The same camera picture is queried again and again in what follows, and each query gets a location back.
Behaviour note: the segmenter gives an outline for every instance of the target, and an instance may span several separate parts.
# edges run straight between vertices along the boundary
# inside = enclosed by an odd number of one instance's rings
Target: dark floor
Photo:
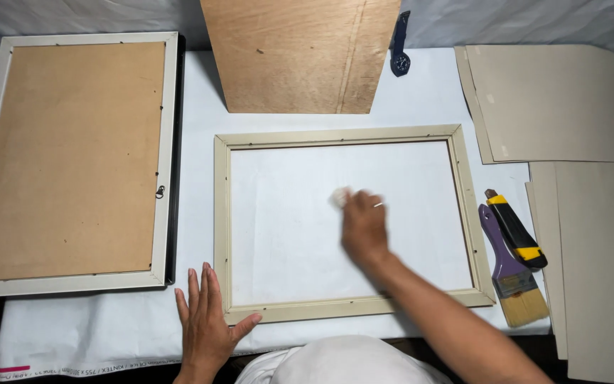
[[[0,323],[1,314],[4,309],[4,299],[0,298]],[[567,362],[558,360],[556,355],[555,339],[553,336],[516,336],[513,340],[524,350],[524,352],[544,370],[556,383],[582,384],[591,383],[590,381],[569,380],[567,378]],[[448,375],[456,384],[463,383],[450,369],[448,369],[437,357],[432,349],[423,339],[394,339],[386,340],[391,345],[401,351],[414,356],[415,358],[428,362],[440,371]],[[247,355],[242,357],[232,357],[220,370],[215,384],[232,384],[240,373],[240,370],[257,355]],[[76,379],[70,377],[42,377],[38,379],[28,379],[16,381],[17,383],[114,383],[121,381],[125,383],[172,383],[179,371],[179,364],[171,366],[156,366],[140,368],[105,374],[96,377]]]

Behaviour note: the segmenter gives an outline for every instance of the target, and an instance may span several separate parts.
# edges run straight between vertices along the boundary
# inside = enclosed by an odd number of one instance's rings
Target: navy watch strap
[[[411,11],[402,12],[397,20],[397,26],[394,32],[394,48],[392,56],[400,55],[404,50],[404,39],[406,38],[406,23],[409,21]]]

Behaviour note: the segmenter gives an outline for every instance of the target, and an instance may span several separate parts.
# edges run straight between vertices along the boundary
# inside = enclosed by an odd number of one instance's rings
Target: purple brush handle
[[[482,225],[482,229],[487,233],[487,238],[489,242],[492,243],[494,254],[497,257],[497,263],[494,266],[492,278],[499,279],[500,277],[515,275],[526,271],[527,267],[517,262],[506,248],[499,223],[497,222],[497,218],[494,217],[494,213],[490,207],[481,204],[478,208],[478,212],[480,213],[480,224]]]

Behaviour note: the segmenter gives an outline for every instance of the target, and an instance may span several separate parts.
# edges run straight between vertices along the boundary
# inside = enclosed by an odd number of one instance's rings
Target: person's right hand
[[[362,190],[346,194],[343,207],[343,237],[349,257],[364,272],[374,274],[391,256],[386,231],[386,206],[380,196]]]

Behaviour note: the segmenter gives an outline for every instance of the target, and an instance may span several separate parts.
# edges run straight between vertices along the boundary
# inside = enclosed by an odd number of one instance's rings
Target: white picture frame
[[[385,314],[395,311],[393,301],[383,295],[343,297],[327,300],[232,305],[231,286],[231,151],[310,147],[318,145],[384,144],[396,142],[445,141],[452,166],[457,204],[463,227],[467,262],[473,288],[448,291],[467,307],[496,303],[482,228],[475,202],[468,155],[460,124],[419,127],[312,130],[303,132],[242,133],[214,137],[214,269],[222,292],[226,322],[234,325],[252,313],[262,322],[323,319],[342,316]]]
[[[0,110],[11,58],[16,47],[37,47],[79,44],[119,44],[136,42],[164,42],[165,67],[160,118],[160,146],[158,154],[158,186],[165,186],[162,198],[156,199],[155,226],[150,271],[98,273],[59,277],[0,280],[0,296],[19,294],[47,294],[85,290],[114,290],[122,288],[158,287],[166,285],[166,248],[168,220],[170,219],[170,193],[175,187],[171,180],[173,135],[175,134],[175,99],[177,98],[177,55],[179,33],[106,33],[85,35],[4,37],[0,45]]]

